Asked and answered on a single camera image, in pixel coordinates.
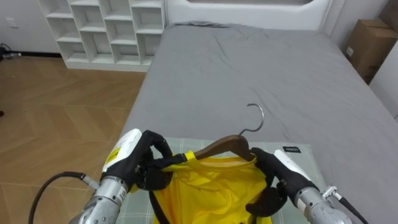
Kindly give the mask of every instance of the wall outlet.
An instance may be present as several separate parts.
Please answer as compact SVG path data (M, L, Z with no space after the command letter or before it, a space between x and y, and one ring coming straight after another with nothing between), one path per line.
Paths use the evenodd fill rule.
M18 28L17 23L15 22L14 18L6 18L9 27Z

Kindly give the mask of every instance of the black cable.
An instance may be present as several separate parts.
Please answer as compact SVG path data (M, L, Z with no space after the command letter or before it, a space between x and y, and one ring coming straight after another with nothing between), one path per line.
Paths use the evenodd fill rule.
M0 44L0 47L1 47L1 46L6 46L6 47L8 48L8 51L12 51L11 48L10 48L10 46L8 46L8 45L5 44L5 43L1 43L1 44Z
M37 192L35 199L33 200L32 207L30 208L29 212L29 221L28 224L33 224L33 219L35 217L35 212L37 208L37 204L39 203L39 200L44 192L44 190L55 180L57 180L60 177L74 177L80 180L83 180L83 178L86 177L86 174L80 173L80 172L62 172L60 174L57 174L51 178L49 178L48 181L46 181L43 186L40 188L40 190Z
M348 200L342 197L339 202L344 205L350 212L352 212L356 217L363 222L363 224L369 224L368 221L348 202Z

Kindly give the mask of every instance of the cubby shelf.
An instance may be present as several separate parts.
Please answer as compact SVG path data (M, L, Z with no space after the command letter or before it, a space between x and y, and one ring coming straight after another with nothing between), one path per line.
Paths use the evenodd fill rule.
M68 68L145 72L165 27L164 0L39 0Z

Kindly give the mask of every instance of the metal hook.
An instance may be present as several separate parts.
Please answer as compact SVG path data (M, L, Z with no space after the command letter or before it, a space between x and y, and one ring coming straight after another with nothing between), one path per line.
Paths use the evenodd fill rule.
M260 109L260 111L261 111L261 124L260 124L260 126L259 126L258 128L254 129L254 130L250 130L250 129L247 129L247 128L243 129L243 130L239 133L240 136L241 136L245 131L251 131L251 132L256 132L256 131L258 131L258 130L260 130L260 129L262 128L262 125L264 124L264 112L263 112L262 108L261 108L258 104L256 104L256 103L249 103L247 106L257 106L257 107Z

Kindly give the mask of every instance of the gray bed sheet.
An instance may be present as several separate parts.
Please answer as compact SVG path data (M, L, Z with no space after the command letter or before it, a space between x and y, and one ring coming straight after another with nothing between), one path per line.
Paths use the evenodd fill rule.
M265 112L250 141L310 144L326 183L369 223L398 223L398 124L325 34L168 28L123 132L219 139L259 124L248 103Z

